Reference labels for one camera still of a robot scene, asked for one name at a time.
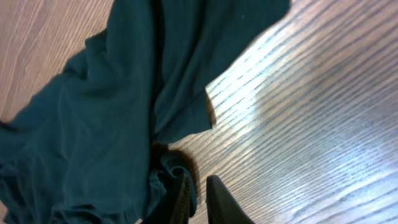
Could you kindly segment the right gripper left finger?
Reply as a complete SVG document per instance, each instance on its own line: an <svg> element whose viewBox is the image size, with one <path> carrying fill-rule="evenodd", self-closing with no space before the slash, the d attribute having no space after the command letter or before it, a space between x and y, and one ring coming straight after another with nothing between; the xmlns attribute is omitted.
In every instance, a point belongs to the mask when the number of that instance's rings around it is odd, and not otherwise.
<svg viewBox="0 0 398 224"><path fill-rule="evenodd" d="M190 196L190 179L185 174L181 174L172 182L171 189L146 218L146 224L188 223L191 207Z"/></svg>

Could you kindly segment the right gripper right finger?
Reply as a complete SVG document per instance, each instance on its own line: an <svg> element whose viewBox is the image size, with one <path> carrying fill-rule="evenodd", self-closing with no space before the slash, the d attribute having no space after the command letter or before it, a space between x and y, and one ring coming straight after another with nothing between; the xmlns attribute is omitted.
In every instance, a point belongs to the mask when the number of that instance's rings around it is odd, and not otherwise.
<svg viewBox="0 0 398 224"><path fill-rule="evenodd" d="M206 178L209 224L254 224L217 175Z"/></svg>

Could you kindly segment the black t-shirt with logo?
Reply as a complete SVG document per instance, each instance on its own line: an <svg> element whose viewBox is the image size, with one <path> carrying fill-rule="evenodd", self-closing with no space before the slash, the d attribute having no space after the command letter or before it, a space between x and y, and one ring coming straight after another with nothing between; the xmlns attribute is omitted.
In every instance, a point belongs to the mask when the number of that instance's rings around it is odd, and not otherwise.
<svg viewBox="0 0 398 224"><path fill-rule="evenodd" d="M105 30L1 124L4 221L146 223L181 174L194 216L194 178L167 146L211 128L207 84L289 7L113 2Z"/></svg>

